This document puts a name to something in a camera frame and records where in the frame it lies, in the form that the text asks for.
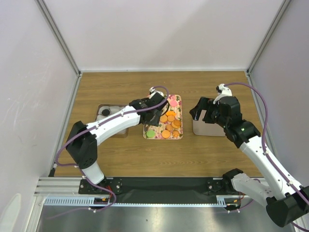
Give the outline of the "black cookie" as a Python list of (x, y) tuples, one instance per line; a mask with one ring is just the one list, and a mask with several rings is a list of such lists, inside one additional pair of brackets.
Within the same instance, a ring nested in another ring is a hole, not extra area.
[(102, 114), (103, 116), (109, 116), (110, 113), (111, 113), (111, 112), (110, 112), (109, 109), (103, 109), (102, 112), (101, 112), (101, 114)]

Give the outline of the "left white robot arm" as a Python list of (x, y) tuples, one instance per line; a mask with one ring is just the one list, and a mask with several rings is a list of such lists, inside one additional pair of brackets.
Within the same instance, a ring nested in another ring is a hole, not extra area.
[(139, 124), (158, 126), (167, 99), (160, 91), (133, 100), (120, 111), (92, 123), (76, 122), (69, 134), (66, 150), (77, 167), (90, 180), (89, 187), (95, 193), (106, 188), (105, 175), (98, 165), (98, 146), (105, 140)]

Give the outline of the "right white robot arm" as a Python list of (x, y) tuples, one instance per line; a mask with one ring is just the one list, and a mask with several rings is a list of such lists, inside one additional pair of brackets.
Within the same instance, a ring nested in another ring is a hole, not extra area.
[(262, 147), (262, 137), (255, 125), (242, 118), (238, 99), (225, 96), (218, 101), (201, 97), (190, 110), (193, 120), (217, 124), (255, 164), (267, 181), (263, 185), (243, 171), (233, 169), (223, 175), (223, 191), (234, 194), (240, 191), (262, 205), (271, 220), (284, 227), (309, 212), (309, 188), (302, 186), (278, 162), (268, 148)]

